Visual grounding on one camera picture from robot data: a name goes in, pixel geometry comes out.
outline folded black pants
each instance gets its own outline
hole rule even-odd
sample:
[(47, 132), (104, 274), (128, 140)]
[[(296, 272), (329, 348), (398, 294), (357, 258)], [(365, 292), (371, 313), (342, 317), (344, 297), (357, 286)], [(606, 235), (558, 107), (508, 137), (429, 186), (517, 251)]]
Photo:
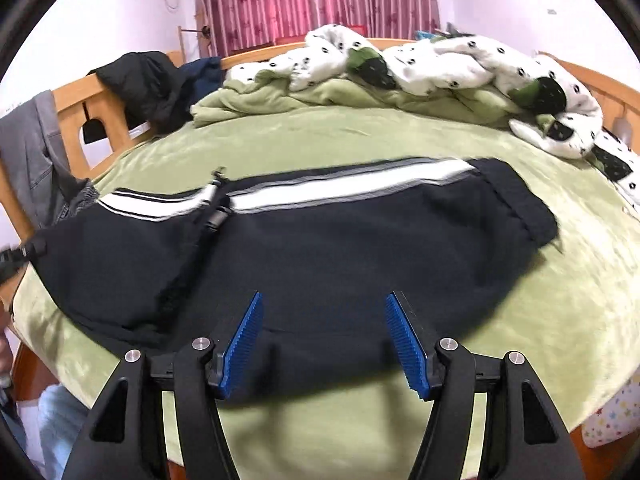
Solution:
[[(215, 235), (206, 222), (233, 211)], [(264, 297), (232, 400), (298, 394), (395, 364), (384, 304), (402, 290), (443, 336), (477, 327), (558, 233), (506, 163), (411, 158), (226, 181), (178, 195), (119, 189), (36, 234), (60, 309), (121, 356), (175, 351)]]

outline metal screw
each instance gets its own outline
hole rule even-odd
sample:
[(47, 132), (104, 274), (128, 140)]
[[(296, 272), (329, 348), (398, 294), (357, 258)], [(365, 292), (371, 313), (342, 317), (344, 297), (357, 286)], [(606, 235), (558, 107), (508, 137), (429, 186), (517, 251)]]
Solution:
[(524, 362), (524, 355), (520, 352), (510, 352), (509, 361), (511, 361), (515, 365), (521, 365)]
[(193, 340), (191, 346), (193, 346), (194, 350), (206, 350), (209, 348), (211, 341), (209, 341), (206, 337), (198, 337)]
[(442, 347), (443, 350), (452, 351), (458, 348), (458, 342), (455, 339), (452, 339), (450, 337), (443, 337), (440, 340), (440, 346)]
[(135, 363), (138, 359), (140, 359), (140, 356), (142, 354), (140, 353), (140, 350), (129, 350), (125, 356), (124, 356), (124, 360), (127, 363)]

